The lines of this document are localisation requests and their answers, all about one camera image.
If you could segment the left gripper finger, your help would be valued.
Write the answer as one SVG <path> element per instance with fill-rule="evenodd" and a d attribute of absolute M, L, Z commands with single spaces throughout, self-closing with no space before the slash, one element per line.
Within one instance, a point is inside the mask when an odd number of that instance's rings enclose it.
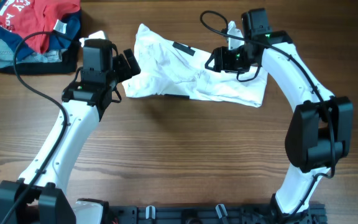
<path fill-rule="evenodd" d="M 127 62 L 131 68 L 131 76 L 138 75 L 141 72 L 140 66 L 135 58 L 135 55 L 131 49 L 127 49 L 124 51 L 124 55 L 126 56 Z"/>
<path fill-rule="evenodd" d="M 133 54 L 127 54 L 124 56 L 123 64 L 124 71 L 121 78 L 121 81 L 126 81 L 134 76 L 134 72 L 132 71 L 132 64 L 135 62 L 135 57 Z"/>

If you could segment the white t-shirt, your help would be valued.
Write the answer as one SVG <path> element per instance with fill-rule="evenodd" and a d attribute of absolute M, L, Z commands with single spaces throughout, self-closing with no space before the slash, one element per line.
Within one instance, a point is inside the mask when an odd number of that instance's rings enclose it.
<path fill-rule="evenodd" d="M 262 105 L 268 73 L 257 67 L 241 75 L 214 72 L 204 65 L 210 53 L 164 39 L 140 24 L 134 55 L 141 73 L 122 83 L 126 96 L 187 96 L 191 100 L 227 101 L 258 108 Z"/>

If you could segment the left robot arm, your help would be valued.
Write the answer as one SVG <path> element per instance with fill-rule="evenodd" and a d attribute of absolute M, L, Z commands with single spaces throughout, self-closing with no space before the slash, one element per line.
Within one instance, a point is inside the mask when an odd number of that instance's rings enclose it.
<path fill-rule="evenodd" d="M 117 84 L 140 73 L 131 49 L 123 53 L 108 39 L 88 39 L 83 66 L 63 90 L 60 112 L 39 153 L 13 181 L 0 183 L 1 223 L 112 223 L 103 200 L 67 200 L 67 185 L 80 151 L 111 103 Z"/>

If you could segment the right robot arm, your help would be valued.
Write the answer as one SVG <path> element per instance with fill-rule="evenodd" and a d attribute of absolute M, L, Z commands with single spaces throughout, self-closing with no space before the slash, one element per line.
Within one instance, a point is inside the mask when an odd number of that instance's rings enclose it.
<path fill-rule="evenodd" d="M 279 85 L 293 111 L 285 137 L 290 166 L 262 216 L 270 223 L 315 222 L 309 201 L 319 181 L 332 179 L 349 153 L 353 105 L 314 77 L 288 33 L 271 28 L 265 9 L 249 10 L 241 21 L 240 45 L 214 49 L 205 67 L 242 75 L 256 66 Z"/>

